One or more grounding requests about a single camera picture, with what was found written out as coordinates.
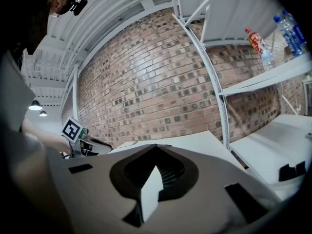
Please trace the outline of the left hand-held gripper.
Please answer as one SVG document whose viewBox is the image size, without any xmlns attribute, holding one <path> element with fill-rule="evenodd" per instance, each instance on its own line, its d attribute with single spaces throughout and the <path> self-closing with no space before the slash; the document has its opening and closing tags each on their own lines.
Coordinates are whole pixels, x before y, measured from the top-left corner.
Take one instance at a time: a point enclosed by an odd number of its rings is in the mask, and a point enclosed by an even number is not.
<svg viewBox="0 0 312 234">
<path fill-rule="evenodd" d="M 83 155 L 104 155 L 113 150 L 112 145 L 93 137 L 87 137 L 88 129 L 84 128 L 77 120 L 68 117 L 61 131 L 62 136 L 69 141 L 71 148 L 70 158 L 75 158 L 76 144 L 81 140 L 81 152 Z"/>
</svg>

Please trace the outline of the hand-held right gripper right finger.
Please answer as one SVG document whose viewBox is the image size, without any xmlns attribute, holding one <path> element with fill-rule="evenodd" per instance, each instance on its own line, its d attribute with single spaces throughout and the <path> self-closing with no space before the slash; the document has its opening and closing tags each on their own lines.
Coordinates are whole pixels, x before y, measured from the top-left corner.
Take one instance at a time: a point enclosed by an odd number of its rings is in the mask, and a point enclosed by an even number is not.
<svg viewBox="0 0 312 234">
<path fill-rule="evenodd" d="M 147 234 L 250 233 L 280 204 L 271 189 L 221 158 L 157 145 L 148 155 L 170 176 L 143 225 Z"/>
</svg>

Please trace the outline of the person's left forearm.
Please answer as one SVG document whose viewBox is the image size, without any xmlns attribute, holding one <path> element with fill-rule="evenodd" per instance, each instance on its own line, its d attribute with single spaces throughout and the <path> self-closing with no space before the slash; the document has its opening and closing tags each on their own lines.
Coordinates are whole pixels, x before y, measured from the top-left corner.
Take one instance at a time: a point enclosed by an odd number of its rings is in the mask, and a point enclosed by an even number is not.
<svg viewBox="0 0 312 234">
<path fill-rule="evenodd" d="M 52 147 L 68 155 L 72 152 L 71 145 L 65 137 L 43 130 L 27 119 L 23 120 L 21 131 L 28 135 L 35 136 L 44 146 Z"/>
</svg>

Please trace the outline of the white metal post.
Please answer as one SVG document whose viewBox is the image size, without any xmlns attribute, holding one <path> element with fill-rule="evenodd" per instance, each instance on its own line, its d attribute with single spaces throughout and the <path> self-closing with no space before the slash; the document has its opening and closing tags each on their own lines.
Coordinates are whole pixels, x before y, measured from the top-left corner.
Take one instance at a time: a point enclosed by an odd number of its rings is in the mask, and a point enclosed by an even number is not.
<svg viewBox="0 0 312 234">
<path fill-rule="evenodd" d="M 78 106 L 77 106 L 78 64 L 75 64 L 73 71 L 74 71 L 73 88 L 72 88 L 73 117 L 75 120 L 78 120 Z"/>
</svg>

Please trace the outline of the black holder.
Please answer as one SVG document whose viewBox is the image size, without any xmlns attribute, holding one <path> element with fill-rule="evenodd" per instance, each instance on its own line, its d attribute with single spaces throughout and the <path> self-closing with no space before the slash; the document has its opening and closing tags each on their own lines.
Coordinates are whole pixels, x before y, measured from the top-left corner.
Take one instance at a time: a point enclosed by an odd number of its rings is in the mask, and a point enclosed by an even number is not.
<svg viewBox="0 0 312 234">
<path fill-rule="evenodd" d="M 302 161 L 295 167 L 291 167 L 289 164 L 282 166 L 279 169 L 278 181 L 283 182 L 304 175 L 306 173 L 305 165 L 305 161 Z"/>
</svg>

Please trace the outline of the person's grey shirt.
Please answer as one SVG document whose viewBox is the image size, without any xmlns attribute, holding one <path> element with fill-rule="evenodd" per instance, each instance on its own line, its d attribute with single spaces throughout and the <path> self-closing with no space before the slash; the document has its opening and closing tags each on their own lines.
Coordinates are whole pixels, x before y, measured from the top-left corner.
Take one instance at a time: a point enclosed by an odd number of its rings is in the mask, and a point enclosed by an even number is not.
<svg viewBox="0 0 312 234">
<path fill-rule="evenodd" d="M 34 98 L 10 52 L 5 52 L 0 57 L 0 125 L 18 132 Z"/>
</svg>

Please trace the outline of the blue label water bottle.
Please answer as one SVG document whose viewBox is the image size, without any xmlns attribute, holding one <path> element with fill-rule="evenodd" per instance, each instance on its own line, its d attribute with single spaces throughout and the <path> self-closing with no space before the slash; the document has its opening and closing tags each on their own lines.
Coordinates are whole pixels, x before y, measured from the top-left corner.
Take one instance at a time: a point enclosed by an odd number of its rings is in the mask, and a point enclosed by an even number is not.
<svg viewBox="0 0 312 234">
<path fill-rule="evenodd" d="M 304 38 L 303 33 L 299 27 L 299 24 L 296 22 L 296 20 L 292 16 L 292 14 L 288 13 L 287 10 L 283 10 L 282 14 L 283 14 L 286 22 L 290 26 L 291 30 L 295 34 L 296 40 L 298 40 L 298 43 L 299 43 L 301 50 L 304 53 L 307 52 L 308 51 L 307 50 L 307 42 L 306 42 L 306 39 Z"/>
<path fill-rule="evenodd" d="M 277 24 L 277 28 L 287 43 L 287 46 L 289 47 L 292 55 L 294 57 L 299 56 L 300 51 L 297 48 L 296 42 L 293 39 L 292 31 L 290 30 L 290 27 L 288 26 L 285 19 L 282 19 L 279 15 L 274 15 L 273 20 Z"/>
</svg>

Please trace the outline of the red label drink bottle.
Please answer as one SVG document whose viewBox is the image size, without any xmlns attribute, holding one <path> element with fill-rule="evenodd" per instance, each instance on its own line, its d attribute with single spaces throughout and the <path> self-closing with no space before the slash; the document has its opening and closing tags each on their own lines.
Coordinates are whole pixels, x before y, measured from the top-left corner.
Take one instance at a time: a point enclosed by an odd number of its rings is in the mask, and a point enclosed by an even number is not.
<svg viewBox="0 0 312 234">
<path fill-rule="evenodd" d="M 251 46 L 258 52 L 265 71 L 276 67 L 274 57 L 271 51 L 266 47 L 263 38 L 257 33 L 246 27 L 245 33 L 248 35 L 248 41 Z"/>
</svg>

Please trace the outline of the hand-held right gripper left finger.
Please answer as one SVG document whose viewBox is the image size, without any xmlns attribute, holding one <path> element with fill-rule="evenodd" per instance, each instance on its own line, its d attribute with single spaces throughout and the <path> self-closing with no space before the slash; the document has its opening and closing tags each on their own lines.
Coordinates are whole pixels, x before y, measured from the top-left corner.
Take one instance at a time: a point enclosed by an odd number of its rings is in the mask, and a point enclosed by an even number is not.
<svg viewBox="0 0 312 234">
<path fill-rule="evenodd" d="M 142 207 L 146 202 L 148 210 L 156 210 L 156 181 L 129 172 L 142 168 L 140 161 L 156 147 L 69 160 L 47 151 L 52 180 L 77 234 L 158 234 L 157 226 L 145 221 Z"/>
</svg>

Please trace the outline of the white metal shelf rack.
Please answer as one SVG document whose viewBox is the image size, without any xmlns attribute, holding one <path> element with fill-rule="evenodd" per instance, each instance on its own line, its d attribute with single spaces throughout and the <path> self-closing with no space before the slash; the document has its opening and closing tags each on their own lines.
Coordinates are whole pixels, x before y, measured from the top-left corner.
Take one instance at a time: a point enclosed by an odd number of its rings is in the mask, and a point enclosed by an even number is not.
<svg viewBox="0 0 312 234">
<path fill-rule="evenodd" d="M 222 127 L 223 144 L 230 145 L 230 128 L 226 107 L 227 96 L 253 92 L 312 71 L 312 55 L 304 53 L 271 71 L 223 88 L 214 65 L 207 54 L 210 47 L 246 45 L 243 34 L 247 26 L 261 36 L 272 35 L 270 22 L 281 9 L 277 0 L 172 0 L 174 18 L 191 39 L 210 76 L 215 92 Z"/>
</svg>

